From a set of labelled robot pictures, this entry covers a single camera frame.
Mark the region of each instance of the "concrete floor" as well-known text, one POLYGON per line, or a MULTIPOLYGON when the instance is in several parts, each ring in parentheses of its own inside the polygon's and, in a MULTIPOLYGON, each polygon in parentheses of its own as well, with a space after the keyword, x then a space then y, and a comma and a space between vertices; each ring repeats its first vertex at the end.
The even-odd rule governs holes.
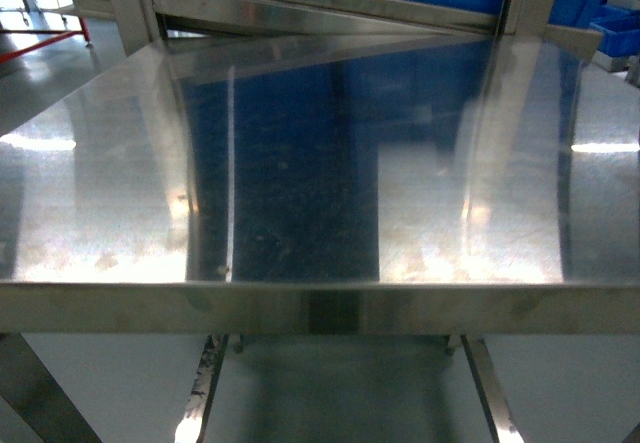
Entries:
MULTIPOLYGON (((2 132, 124 58, 113 23, 89 27, 93 50, 76 37, 0 65, 2 132)), ((0 39, 0 49, 10 44, 0 39)), ((204 335, 26 338, 104 443, 173 441, 204 335)), ((528 443, 622 442, 640 421, 640 337, 487 343, 528 443)), ((0 404, 0 440, 32 437, 0 404)), ((428 338, 282 337, 228 353, 205 441, 485 443, 490 435, 462 351, 448 358, 428 338)))

